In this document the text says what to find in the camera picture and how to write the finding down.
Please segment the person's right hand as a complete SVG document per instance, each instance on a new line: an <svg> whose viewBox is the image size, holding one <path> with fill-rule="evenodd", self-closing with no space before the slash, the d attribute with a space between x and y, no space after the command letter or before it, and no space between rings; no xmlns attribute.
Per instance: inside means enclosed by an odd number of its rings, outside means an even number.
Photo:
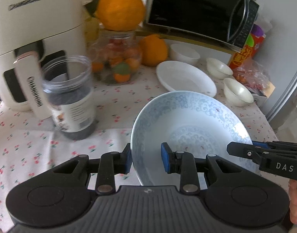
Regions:
<svg viewBox="0 0 297 233"><path fill-rule="evenodd" d="M297 225L297 181L289 180L290 221Z"/></svg>

